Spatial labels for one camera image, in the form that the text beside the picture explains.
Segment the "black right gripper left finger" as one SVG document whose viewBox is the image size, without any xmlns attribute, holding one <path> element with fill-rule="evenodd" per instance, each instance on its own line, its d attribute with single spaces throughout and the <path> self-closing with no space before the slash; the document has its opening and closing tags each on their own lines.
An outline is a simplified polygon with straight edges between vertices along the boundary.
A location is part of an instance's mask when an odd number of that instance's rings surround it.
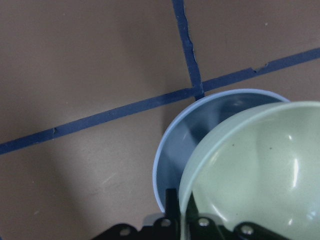
<svg viewBox="0 0 320 240">
<path fill-rule="evenodd" d="M 182 222 L 177 190 L 165 190 L 165 220 L 164 229 L 169 240 L 182 240 Z"/>
</svg>

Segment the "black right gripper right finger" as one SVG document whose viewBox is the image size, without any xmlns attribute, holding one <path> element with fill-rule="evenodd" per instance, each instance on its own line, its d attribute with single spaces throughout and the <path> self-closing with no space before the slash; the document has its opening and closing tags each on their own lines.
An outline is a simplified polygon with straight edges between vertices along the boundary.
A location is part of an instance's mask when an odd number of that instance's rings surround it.
<svg viewBox="0 0 320 240">
<path fill-rule="evenodd" d="M 187 240 L 224 240 L 220 229 L 222 220 L 211 213 L 200 212 L 193 194 L 185 212 L 185 238 Z"/>
</svg>

